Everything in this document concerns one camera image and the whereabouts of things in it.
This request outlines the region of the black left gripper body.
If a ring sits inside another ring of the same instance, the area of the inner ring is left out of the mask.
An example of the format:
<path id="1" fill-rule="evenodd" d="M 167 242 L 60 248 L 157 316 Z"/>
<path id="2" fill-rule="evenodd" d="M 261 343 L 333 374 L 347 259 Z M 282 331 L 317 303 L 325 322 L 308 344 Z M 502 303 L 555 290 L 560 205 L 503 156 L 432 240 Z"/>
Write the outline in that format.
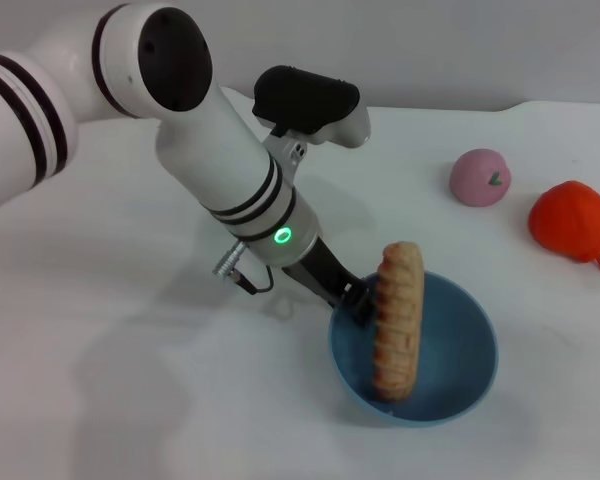
<path id="1" fill-rule="evenodd" d="M 308 253 L 298 262 L 283 267 L 282 271 L 333 309 L 348 311 L 348 291 L 353 285 L 368 285 L 349 272 L 335 257 L 321 238 L 317 238 Z"/>

